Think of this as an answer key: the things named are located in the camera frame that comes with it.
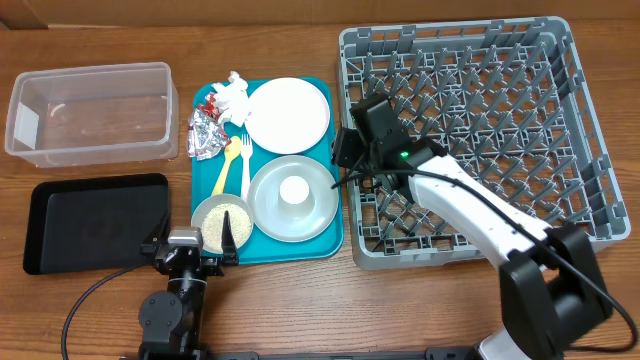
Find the white label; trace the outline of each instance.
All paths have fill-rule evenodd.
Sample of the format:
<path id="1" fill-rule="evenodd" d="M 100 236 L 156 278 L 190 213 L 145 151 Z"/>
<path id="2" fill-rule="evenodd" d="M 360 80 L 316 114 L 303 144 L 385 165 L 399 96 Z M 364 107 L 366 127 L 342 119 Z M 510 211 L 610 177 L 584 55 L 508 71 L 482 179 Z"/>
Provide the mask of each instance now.
<path id="1" fill-rule="evenodd" d="M 29 109 L 24 104 L 18 104 L 16 114 L 16 127 L 13 137 L 21 143 L 35 150 L 38 139 L 38 122 L 40 117 L 35 111 Z"/>

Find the wooden table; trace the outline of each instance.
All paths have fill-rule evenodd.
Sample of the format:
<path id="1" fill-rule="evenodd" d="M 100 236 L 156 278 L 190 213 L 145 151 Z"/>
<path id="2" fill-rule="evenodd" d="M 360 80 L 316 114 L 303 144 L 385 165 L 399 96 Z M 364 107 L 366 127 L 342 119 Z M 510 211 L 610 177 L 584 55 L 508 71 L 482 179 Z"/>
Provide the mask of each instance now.
<path id="1" fill-rule="evenodd" d="M 24 71 L 164 61 L 180 95 L 184 146 L 194 94 L 207 82 L 224 80 L 230 70 L 245 79 L 316 76 L 332 88 L 336 104 L 338 35 L 346 27 L 2 32 L 0 114 L 6 114 L 15 78 Z M 573 21 L 571 27 L 627 210 L 637 221 L 640 21 Z M 190 164 L 184 148 L 173 161 L 58 169 L 38 169 L 0 152 L 0 358 L 59 359 L 60 332 L 71 306 L 110 272 L 28 276 L 22 271 L 32 189 L 48 180 L 161 172 L 171 185 L 173 223 L 187 225 Z M 632 233 L 598 259 L 610 292 L 640 320 L 640 236 Z M 165 286 L 165 277 L 146 268 L 89 297 L 71 326 L 72 359 L 106 360 L 135 352 L 142 334 L 138 308 Z M 419 351 L 471 345 L 500 326 L 498 277 L 488 262 L 363 271 L 351 258 L 347 235 L 340 252 L 327 260 L 234 268 L 224 278 L 211 279 L 202 340 L 218 352 Z M 583 342 L 613 345 L 628 338 L 616 316 Z M 632 358 L 640 358 L 640 351 L 615 357 Z"/>

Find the bowl of rice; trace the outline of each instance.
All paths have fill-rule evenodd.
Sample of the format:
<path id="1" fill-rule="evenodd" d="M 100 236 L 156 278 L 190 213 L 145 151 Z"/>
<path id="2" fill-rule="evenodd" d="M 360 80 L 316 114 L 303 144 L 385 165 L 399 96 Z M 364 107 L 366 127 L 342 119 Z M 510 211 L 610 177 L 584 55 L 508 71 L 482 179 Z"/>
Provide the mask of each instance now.
<path id="1" fill-rule="evenodd" d="M 253 231 L 253 213 L 241 198 L 231 194 L 214 195 L 198 205 L 191 217 L 191 226 L 202 231 L 204 250 L 222 254 L 222 226 L 224 213 L 229 212 L 231 235 L 236 248 L 241 248 Z"/>

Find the blue tray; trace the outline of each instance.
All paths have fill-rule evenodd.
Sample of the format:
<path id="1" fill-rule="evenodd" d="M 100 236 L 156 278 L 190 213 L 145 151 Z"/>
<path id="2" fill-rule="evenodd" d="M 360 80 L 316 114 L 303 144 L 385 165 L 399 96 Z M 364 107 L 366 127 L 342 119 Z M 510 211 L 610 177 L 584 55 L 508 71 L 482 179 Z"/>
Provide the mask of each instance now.
<path id="1" fill-rule="evenodd" d="M 308 156 L 326 167 L 333 175 L 336 181 L 340 177 L 340 172 L 337 166 L 331 165 L 331 142 L 335 135 L 334 123 L 333 123 L 333 109 L 331 104 L 331 93 L 329 87 L 322 80 L 317 78 L 302 78 L 315 87 L 317 87 L 329 103 L 329 110 L 331 112 L 331 119 L 329 122 L 329 128 L 325 133 L 322 140 L 320 140 L 311 149 L 300 153 L 300 155 Z M 248 81 L 249 95 L 253 93 L 260 85 L 266 83 L 268 80 L 252 80 Z M 212 91 L 211 84 L 204 86 L 198 91 L 193 99 L 193 106 L 202 104 L 205 102 L 205 96 Z M 242 137 L 242 134 L 246 134 L 245 127 L 238 128 L 237 126 L 226 123 L 224 126 L 225 131 L 229 136 L 238 135 Z M 253 156 L 250 161 L 251 178 L 260 168 L 269 161 L 280 157 L 281 155 L 274 154 L 267 150 L 262 149 L 255 142 L 253 143 Z M 218 179 L 218 174 L 222 169 L 224 163 L 224 156 L 220 154 L 213 159 L 204 161 L 197 161 L 195 158 L 192 160 L 191 165 L 191 214 L 196 210 L 196 207 L 207 197 L 211 196 L 213 186 Z M 229 177 L 227 178 L 226 187 L 224 192 L 227 194 L 240 195 L 240 186 L 242 183 L 242 158 L 234 160 L 231 163 L 229 169 Z M 263 233 L 258 227 L 253 228 L 251 237 L 247 243 L 238 250 L 240 257 L 240 264 L 264 264 L 271 262 L 281 261 L 293 261 L 293 260 L 308 260 L 325 258 L 335 254 L 342 246 L 344 241 L 344 223 L 342 220 L 342 196 L 339 194 L 340 201 L 338 203 L 338 211 L 329 227 L 323 231 L 320 235 L 314 237 L 311 240 L 300 243 L 285 243 L 275 240 Z M 216 256 L 210 252 L 205 251 L 204 256 Z"/>

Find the plastic bin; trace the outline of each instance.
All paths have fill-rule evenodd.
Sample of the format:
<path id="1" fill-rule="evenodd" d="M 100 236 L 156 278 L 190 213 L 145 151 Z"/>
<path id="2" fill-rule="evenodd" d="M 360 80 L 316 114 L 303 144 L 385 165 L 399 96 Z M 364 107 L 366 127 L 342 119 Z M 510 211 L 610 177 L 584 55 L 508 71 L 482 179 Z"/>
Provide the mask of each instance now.
<path id="1" fill-rule="evenodd" d="M 13 87 L 5 150 L 39 167 L 169 159 L 178 116 L 165 63 L 27 72 Z"/>
<path id="2" fill-rule="evenodd" d="M 340 35 L 339 99 L 392 98 L 415 138 L 449 150 L 470 176 L 552 225 L 575 222 L 599 251 L 629 217 L 569 25 L 558 17 L 361 27 Z M 482 258 L 437 214 L 350 183 L 353 257 L 363 269 Z"/>

